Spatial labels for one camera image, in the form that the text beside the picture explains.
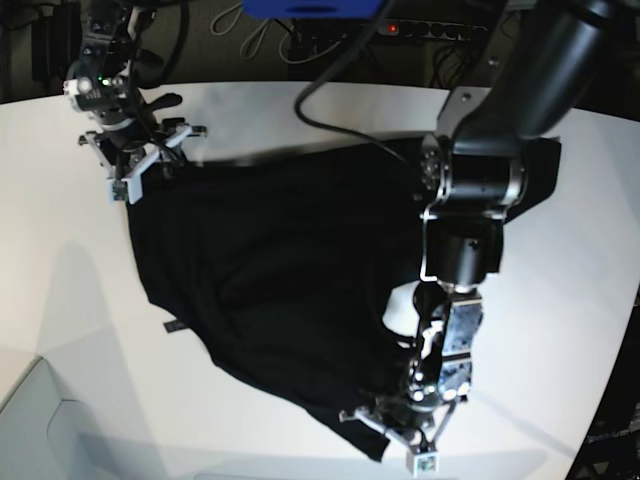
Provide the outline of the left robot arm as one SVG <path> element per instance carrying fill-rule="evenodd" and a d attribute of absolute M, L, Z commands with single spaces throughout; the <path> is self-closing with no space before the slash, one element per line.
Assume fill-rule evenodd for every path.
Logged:
<path fill-rule="evenodd" d="M 418 315 L 398 389 L 342 412 L 431 467 L 446 421 L 472 385 L 471 348 L 483 319 L 479 286 L 500 270 L 504 226 L 528 187 L 526 151 L 587 89 L 635 1 L 539 1 L 491 89 L 453 90 L 422 142 Z"/>

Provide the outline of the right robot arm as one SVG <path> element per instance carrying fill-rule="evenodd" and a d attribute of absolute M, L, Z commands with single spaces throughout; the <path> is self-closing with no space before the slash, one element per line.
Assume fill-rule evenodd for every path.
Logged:
<path fill-rule="evenodd" d="M 164 60 L 142 46 L 142 35 L 158 10 L 178 8 L 178 33 Z M 142 164 L 146 153 L 157 153 L 166 178 L 186 165 L 170 136 L 186 125 L 181 117 L 159 121 L 159 110 L 179 106 L 183 97 L 166 93 L 147 101 L 142 92 L 160 87 L 171 75 L 186 44 L 190 26 L 187 1 L 92 1 L 82 30 L 79 54 L 67 71 L 64 95 L 74 110 L 99 126 L 78 138 L 94 149 L 102 167 L 117 181 Z"/>

